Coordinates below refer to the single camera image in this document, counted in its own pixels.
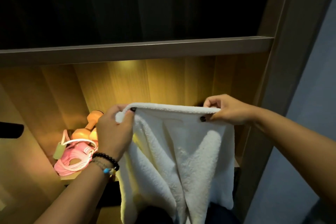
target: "white fabric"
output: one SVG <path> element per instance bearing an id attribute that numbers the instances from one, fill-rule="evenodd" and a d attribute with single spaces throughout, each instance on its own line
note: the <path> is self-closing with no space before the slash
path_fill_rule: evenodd
<path id="1" fill-rule="evenodd" d="M 234 129 L 200 117 L 220 109 L 132 103 L 133 142 L 120 160 L 121 219 L 133 224 L 146 206 L 175 223 L 204 223 L 209 202 L 233 207 Z"/>

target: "dark curtain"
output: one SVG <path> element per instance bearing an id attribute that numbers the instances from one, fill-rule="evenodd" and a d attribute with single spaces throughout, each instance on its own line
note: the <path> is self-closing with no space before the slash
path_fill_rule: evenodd
<path id="1" fill-rule="evenodd" d="M 267 0 L 1 0 L 0 48 L 256 35 Z"/>

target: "dark pants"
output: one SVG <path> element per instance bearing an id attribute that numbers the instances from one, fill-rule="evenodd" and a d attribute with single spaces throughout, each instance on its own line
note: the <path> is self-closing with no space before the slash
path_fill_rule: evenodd
<path id="1" fill-rule="evenodd" d="M 173 220 L 163 209 L 149 206 L 138 215 L 135 223 L 173 224 Z M 208 208 L 205 224 L 215 223 L 240 224 L 237 217 L 234 216 L 230 210 L 220 205 L 211 203 Z"/>

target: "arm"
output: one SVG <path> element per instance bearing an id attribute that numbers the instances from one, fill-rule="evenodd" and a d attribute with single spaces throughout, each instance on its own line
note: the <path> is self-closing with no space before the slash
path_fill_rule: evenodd
<path id="1" fill-rule="evenodd" d="M 134 113 L 128 111 L 122 123 L 115 121 L 115 114 L 126 105 L 111 107 L 98 121 L 97 134 L 99 152 L 119 161 L 128 144 L 132 141 L 132 125 Z M 112 164 L 103 158 L 99 161 L 109 168 Z M 87 223 L 98 204 L 98 201 L 108 182 L 108 176 L 95 163 L 90 163 L 86 169 L 59 195 L 52 205 L 40 216 L 35 224 L 76 224 Z"/>
<path id="2" fill-rule="evenodd" d="M 275 112 L 248 105 L 228 95 L 212 96 L 205 107 L 221 111 L 210 120 L 259 128 L 291 162 L 320 197 L 336 205 L 336 142 Z"/>

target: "blue-gray wall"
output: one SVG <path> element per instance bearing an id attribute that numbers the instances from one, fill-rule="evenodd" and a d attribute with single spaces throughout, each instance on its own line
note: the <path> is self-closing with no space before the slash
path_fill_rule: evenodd
<path id="1" fill-rule="evenodd" d="M 287 118 L 336 140 L 336 0 L 332 0 Z M 318 196 L 274 148 L 244 224 L 302 223 Z"/>

